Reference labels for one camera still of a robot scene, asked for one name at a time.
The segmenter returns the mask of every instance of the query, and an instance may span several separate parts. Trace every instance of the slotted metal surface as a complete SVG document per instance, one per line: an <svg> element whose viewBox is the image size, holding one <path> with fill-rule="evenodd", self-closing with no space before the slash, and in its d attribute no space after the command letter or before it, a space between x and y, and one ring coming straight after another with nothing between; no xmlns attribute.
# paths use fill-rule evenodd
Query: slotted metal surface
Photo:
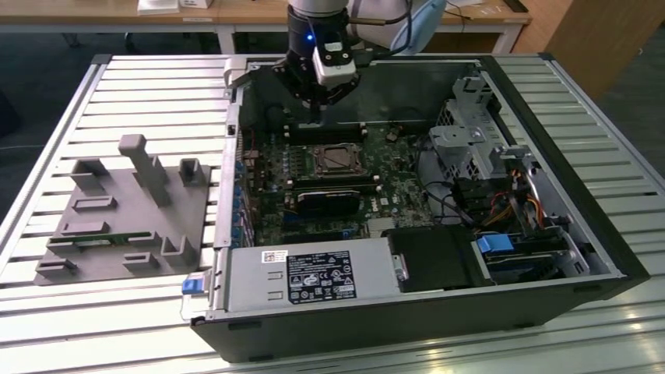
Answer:
<svg viewBox="0 0 665 374"><path fill-rule="evenodd" d="M95 89L87 90L71 114L66 141L55 152L30 211L18 218L16 240L3 253L10 262L0 273L0 372L560 373L663 369L663 180L549 65L535 57L499 61L517 89L528 94L525 99L555 142L653 275L649 282L536 328L247 365L224 362L183 322L184 276L32 286L36 261L74 187L68 173L75 159L95 156L108 168L130 167L115 149L124 133L146 134L148 151L160 154L166 166L178 164L183 157L199 157L216 168L204 243L215 240L218 167L228 106L216 96L224 88L224 57L115 57L92 77ZM513 118L505 115L504 120L517 131ZM208 248L202 266L211 262Z"/></svg>

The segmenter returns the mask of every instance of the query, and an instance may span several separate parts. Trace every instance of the floor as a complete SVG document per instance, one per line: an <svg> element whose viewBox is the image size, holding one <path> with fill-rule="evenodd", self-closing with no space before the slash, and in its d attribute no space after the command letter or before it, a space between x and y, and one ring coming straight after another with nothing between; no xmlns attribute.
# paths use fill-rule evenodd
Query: floor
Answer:
<svg viewBox="0 0 665 374"><path fill-rule="evenodd" d="M82 46L71 48L58 34L0 34L0 91L23 118L23 126L0 138L0 220L12 205L59 117L96 54L127 54L123 35L80 35ZM257 51L245 38L245 51ZM135 35L136 54L200 54L202 40L182 34ZM215 36L203 40L203 50L219 53ZM644 46L611 92L600 101L625 136L661 174L665 174L665 28Z"/></svg>

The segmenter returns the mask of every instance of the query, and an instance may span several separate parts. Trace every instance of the blue drive bracket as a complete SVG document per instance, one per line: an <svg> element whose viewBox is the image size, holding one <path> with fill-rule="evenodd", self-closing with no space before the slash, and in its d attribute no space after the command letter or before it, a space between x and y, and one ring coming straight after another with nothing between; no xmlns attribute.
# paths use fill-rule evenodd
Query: blue drive bracket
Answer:
<svg viewBox="0 0 665 374"><path fill-rule="evenodd" d="M476 244L479 244L481 253L515 251L511 237L507 234L485 235L483 238L476 240Z"/></svg>

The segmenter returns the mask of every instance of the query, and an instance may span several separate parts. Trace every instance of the cpu socket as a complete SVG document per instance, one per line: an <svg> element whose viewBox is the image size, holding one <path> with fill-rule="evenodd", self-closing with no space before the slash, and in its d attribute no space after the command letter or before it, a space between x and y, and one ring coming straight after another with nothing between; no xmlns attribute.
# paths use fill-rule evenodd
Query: cpu socket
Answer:
<svg viewBox="0 0 665 374"><path fill-rule="evenodd" d="M364 175L367 170L363 169L360 154L356 144L315 147L316 175L320 178Z"/></svg>

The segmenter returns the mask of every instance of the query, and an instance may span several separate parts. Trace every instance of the power supply label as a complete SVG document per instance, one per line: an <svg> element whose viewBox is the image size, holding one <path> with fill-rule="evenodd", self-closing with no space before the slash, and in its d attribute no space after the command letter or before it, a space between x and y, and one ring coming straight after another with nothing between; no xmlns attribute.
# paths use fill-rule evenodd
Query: power supply label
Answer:
<svg viewBox="0 0 665 374"><path fill-rule="evenodd" d="M292 304L356 298L349 252L287 256L287 281Z"/></svg>

